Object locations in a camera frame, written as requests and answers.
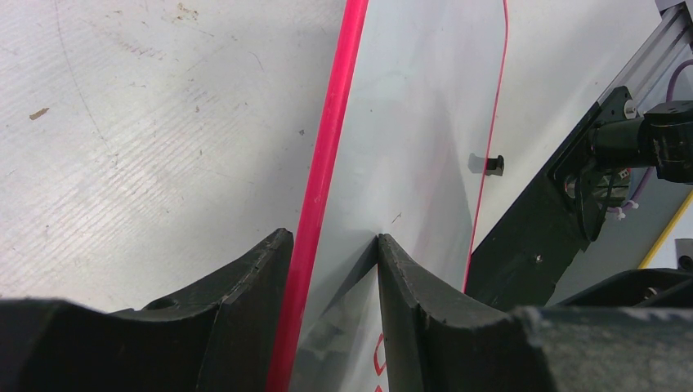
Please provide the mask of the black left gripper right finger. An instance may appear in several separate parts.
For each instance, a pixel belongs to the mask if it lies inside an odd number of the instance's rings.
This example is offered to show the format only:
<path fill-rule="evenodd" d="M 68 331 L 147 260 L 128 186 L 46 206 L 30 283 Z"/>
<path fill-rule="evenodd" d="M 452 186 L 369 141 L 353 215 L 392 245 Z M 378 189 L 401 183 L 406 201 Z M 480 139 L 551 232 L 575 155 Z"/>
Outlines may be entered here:
<path fill-rule="evenodd" d="M 392 391 L 689 391 L 692 274 L 635 269 L 549 307 L 496 310 L 378 236 Z"/>

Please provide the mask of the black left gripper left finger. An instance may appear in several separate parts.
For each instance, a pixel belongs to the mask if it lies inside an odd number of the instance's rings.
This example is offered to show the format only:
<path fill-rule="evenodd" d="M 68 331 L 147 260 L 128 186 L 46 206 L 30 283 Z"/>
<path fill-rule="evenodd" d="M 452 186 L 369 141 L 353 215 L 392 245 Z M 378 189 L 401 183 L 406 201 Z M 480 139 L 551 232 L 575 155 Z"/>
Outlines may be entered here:
<path fill-rule="evenodd" d="M 293 235 L 141 310 L 105 314 L 61 299 L 1 303 L 4 391 L 262 391 Z"/>

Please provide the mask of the pink-framed whiteboard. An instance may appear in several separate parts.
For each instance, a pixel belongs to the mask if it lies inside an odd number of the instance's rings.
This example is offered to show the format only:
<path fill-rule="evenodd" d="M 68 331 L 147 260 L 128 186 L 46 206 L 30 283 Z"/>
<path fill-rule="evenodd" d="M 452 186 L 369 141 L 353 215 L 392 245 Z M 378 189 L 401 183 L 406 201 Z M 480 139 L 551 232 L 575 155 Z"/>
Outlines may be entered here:
<path fill-rule="evenodd" d="M 388 391 L 378 236 L 463 289 L 507 50 L 504 1 L 349 1 L 269 391 Z"/>

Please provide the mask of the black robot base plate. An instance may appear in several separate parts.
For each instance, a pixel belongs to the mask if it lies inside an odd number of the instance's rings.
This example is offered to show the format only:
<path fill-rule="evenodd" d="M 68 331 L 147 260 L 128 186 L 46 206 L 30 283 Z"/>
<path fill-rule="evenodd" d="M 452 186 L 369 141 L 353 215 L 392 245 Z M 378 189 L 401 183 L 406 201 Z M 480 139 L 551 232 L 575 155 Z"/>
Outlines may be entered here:
<path fill-rule="evenodd" d="M 464 292 L 497 310 L 544 305 L 579 251 L 594 242 L 606 204 L 594 190 L 606 178 L 606 197 L 615 178 L 598 171 L 592 134 L 623 121 L 629 89 L 616 87 L 586 112 L 499 222 L 472 253 Z"/>

